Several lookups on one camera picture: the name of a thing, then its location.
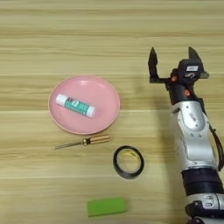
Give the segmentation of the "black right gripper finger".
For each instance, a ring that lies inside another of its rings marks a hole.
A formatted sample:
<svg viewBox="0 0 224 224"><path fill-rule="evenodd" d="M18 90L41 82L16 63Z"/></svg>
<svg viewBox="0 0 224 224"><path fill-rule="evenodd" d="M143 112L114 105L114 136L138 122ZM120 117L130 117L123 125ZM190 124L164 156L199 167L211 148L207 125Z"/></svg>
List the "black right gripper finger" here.
<svg viewBox="0 0 224 224"><path fill-rule="evenodd" d="M189 56L189 60L191 62L194 62L194 63L201 63L202 62L198 53L190 46L188 47L188 56Z"/></svg>
<svg viewBox="0 0 224 224"><path fill-rule="evenodd" d="M150 77L157 79L158 71L157 71L158 57L154 48L150 49L150 55L148 59L148 68L150 72Z"/></svg>

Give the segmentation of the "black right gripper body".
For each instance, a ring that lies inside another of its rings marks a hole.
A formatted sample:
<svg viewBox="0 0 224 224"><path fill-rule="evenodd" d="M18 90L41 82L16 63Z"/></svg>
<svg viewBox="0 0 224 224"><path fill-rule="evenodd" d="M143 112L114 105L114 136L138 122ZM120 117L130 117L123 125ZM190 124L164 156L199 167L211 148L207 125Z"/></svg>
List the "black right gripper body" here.
<svg viewBox="0 0 224 224"><path fill-rule="evenodd" d="M178 69L174 68L168 78L160 78L156 71L150 70L150 83L164 84L169 92L171 104L178 102L196 101L200 99L194 93L193 84L181 83L179 81Z"/></svg>

